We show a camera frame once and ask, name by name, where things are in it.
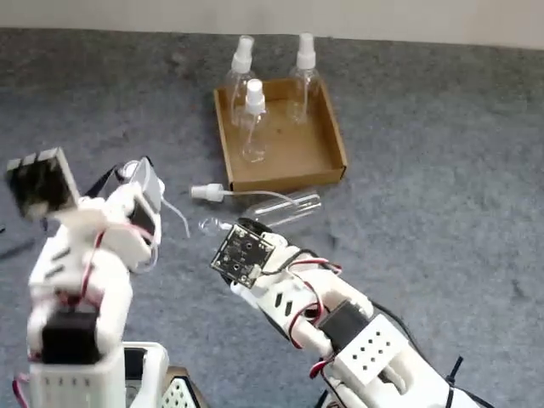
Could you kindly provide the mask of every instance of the bottle cap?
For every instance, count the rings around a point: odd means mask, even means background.
[[[252,69],[252,50],[255,40],[250,36],[240,36],[238,48],[232,57],[231,68],[239,74],[246,74]]]
[[[264,112],[264,108],[263,83],[258,79],[250,79],[247,82],[246,111],[259,115]]]
[[[303,32],[298,38],[297,68],[312,70],[315,68],[314,36]]]

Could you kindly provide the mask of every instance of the clear plastic bottle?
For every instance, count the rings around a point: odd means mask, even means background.
[[[273,198],[249,207],[241,216],[258,221],[281,234],[303,230],[312,224],[312,217],[321,210],[321,197],[314,190],[287,195],[296,202]]]
[[[240,140],[243,140],[242,156],[248,162],[264,160],[266,144],[263,130],[266,126],[266,104],[263,83],[252,79],[247,83],[246,106],[240,116]]]
[[[309,32],[303,32],[299,37],[297,64],[290,78],[293,85],[287,114],[296,123],[305,123],[315,107],[320,87],[320,75],[315,69],[314,36]]]
[[[255,77],[252,69],[253,37],[240,36],[238,49],[232,57],[232,64],[225,79],[229,101],[230,122],[238,126],[239,117],[246,102],[247,83]]]
[[[321,208],[321,197],[315,190],[300,190],[287,194],[286,198],[259,202],[244,211],[241,217],[258,221],[279,234],[293,234],[311,226]],[[204,218],[198,226],[204,235],[223,238],[233,224],[235,217],[211,216]]]

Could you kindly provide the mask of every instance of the cardboard tray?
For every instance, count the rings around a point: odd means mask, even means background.
[[[269,125],[264,135],[266,157],[259,163],[250,163],[241,156],[244,140],[240,140],[237,127],[230,123],[225,89],[214,91],[231,190],[292,191],[337,183],[343,177],[348,160],[325,84],[320,83],[314,115],[302,125],[286,115],[287,95],[292,84],[289,79],[263,83]]]

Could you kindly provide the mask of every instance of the floor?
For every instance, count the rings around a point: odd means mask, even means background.
[[[191,202],[224,181],[211,90],[236,38],[92,31],[0,31],[0,162],[60,145],[81,190],[119,161],[149,155],[193,238],[165,212],[159,267],[133,280],[126,339],[158,341],[215,407],[311,407],[315,355],[290,347],[208,268],[206,217],[240,206]],[[295,37],[257,37],[254,69],[284,76]],[[321,189],[301,245],[398,311],[437,369],[498,406],[544,399],[544,53],[316,41],[350,160]],[[0,251],[40,229],[0,196]],[[3,260],[0,405],[26,367],[26,281],[40,245]]]

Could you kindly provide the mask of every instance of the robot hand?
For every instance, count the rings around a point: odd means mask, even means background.
[[[21,216],[60,221],[29,279],[33,408],[126,406],[122,334],[133,296],[130,275],[142,263],[155,265],[164,190],[147,158],[126,175],[107,199],[89,198],[79,196],[61,149],[8,164],[6,179]],[[128,348],[146,352],[139,365],[147,383],[135,403],[155,406],[166,350],[154,343]]]
[[[330,406],[477,407],[377,313],[382,307],[339,277],[338,265],[312,251],[244,220],[233,226],[212,267],[295,348],[320,356],[309,375],[322,376],[336,404]]]

